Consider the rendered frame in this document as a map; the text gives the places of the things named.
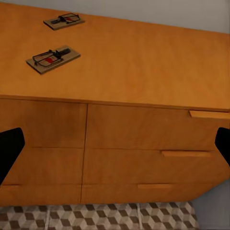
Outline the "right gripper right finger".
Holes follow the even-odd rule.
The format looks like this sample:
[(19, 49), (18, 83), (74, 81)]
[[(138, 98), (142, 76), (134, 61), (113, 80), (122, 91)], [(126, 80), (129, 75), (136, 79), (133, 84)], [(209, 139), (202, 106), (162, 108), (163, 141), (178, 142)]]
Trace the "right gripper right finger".
[(230, 129), (220, 127), (214, 143), (230, 166)]

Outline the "mousetrap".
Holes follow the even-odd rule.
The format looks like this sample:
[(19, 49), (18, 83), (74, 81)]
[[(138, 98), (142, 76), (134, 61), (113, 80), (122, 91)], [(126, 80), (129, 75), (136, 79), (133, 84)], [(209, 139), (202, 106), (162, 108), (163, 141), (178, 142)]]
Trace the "mousetrap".
[(79, 15), (72, 13), (72, 14), (67, 14), (67, 15), (61, 15), (57, 18), (45, 20), (43, 22), (53, 31), (56, 31), (56, 30), (70, 27), (70, 26), (84, 23), (85, 20), (81, 18)]
[(42, 75), (80, 57), (79, 53), (65, 45), (39, 54), (25, 62)]

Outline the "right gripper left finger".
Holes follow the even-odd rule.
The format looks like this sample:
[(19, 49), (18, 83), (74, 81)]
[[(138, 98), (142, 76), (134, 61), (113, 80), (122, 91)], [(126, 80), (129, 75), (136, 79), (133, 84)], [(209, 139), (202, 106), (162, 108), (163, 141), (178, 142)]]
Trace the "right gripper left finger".
[(0, 184), (4, 181), (24, 146), (25, 141), (21, 128), (0, 133)]

